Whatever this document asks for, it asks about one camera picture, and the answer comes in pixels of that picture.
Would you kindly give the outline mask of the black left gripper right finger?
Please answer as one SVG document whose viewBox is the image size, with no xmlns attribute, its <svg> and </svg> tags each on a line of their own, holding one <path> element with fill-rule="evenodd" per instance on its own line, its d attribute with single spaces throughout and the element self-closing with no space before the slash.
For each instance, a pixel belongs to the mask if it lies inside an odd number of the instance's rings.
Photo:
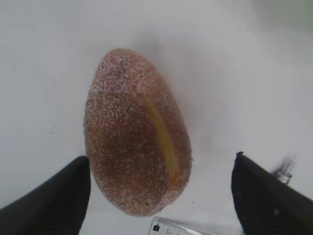
<svg viewBox="0 0 313 235">
<path fill-rule="evenodd" d="M 311 235 L 313 202 L 236 154 L 231 175 L 234 208 L 245 235 Z"/>
</svg>

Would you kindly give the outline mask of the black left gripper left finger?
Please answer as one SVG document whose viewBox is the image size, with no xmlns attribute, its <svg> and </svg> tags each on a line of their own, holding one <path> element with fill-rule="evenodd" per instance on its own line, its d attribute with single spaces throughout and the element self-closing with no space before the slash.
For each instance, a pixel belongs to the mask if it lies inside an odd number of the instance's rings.
<svg viewBox="0 0 313 235">
<path fill-rule="evenodd" d="M 89 160 L 80 156 L 0 210 L 2 235 L 77 235 L 90 197 Z"/>
</svg>

